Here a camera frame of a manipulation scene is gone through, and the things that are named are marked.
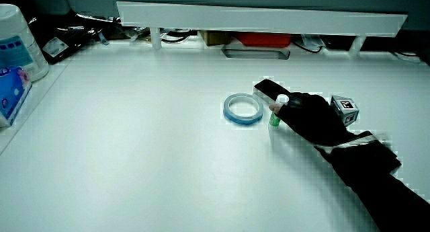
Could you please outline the person's right hand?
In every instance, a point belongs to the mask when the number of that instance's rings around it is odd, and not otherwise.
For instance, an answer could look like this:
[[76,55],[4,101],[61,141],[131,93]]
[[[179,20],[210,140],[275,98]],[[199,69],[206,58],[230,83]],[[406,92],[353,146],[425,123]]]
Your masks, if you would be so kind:
[[269,109],[308,142],[332,147],[358,138],[323,97],[300,92],[288,97],[288,103],[270,104]]

